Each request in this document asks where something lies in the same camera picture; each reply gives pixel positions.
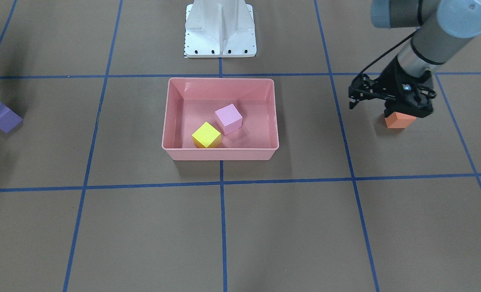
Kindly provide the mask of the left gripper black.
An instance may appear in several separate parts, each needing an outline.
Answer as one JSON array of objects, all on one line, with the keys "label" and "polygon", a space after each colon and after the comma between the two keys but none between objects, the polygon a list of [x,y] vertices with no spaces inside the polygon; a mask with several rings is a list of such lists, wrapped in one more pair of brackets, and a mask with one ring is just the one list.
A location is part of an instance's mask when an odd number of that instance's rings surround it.
[{"label": "left gripper black", "polygon": [[393,113],[416,118],[426,118],[432,114],[432,100],[436,97],[432,76],[431,70],[425,70],[421,77],[409,75],[399,64],[398,57],[395,57],[381,74],[381,89],[394,97],[385,101],[385,118]]}]

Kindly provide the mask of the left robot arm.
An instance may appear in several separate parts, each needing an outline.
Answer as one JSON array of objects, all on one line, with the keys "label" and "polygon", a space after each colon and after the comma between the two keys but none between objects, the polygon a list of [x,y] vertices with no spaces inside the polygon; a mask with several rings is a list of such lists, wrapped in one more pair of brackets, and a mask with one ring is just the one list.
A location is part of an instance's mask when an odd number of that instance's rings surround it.
[{"label": "left robot arm", "polygon": [[481,34],[481,0],[374,0],[377,28],[415,28],[396,57],[376,79],[391,100],[384,116],[433,113],[433,74]]}]

